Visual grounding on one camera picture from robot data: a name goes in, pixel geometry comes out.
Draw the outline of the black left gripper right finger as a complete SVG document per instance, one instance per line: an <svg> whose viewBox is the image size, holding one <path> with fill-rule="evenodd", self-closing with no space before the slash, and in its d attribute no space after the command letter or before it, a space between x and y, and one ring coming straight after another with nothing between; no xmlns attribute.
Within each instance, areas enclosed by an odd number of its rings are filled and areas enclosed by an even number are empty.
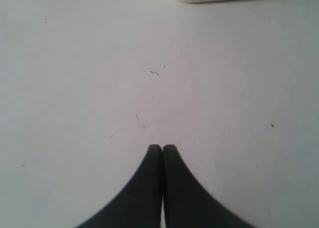
<svg viewBox="0 0 319 228"><path fill-rule="evenodd" d="M163 150L165 189L164 217L167 228L251 228L198 182L183 161L177 147Z"/></svg>

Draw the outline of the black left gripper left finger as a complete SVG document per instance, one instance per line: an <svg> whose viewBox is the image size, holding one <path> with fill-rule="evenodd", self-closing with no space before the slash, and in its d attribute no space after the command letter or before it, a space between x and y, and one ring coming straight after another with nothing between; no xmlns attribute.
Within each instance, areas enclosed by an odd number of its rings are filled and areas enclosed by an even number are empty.
<svg viewBox="0 0 319 228"><path fill-rule="evenodd" d="M163 195L163 154L159 145L147 152L123 189L80 228L159 228Z"/></svg>

